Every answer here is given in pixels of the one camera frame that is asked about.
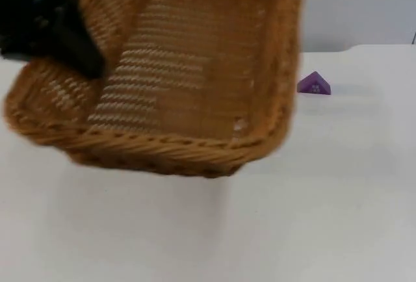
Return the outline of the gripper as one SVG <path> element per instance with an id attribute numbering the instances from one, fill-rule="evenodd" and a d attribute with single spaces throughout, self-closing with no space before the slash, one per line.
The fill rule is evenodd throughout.
<path id="1" fill-rule="evenodd" d="M 1 0 L 1 54 L 53 55 L 88 79 L 105 70 L 79 0 Z"/>

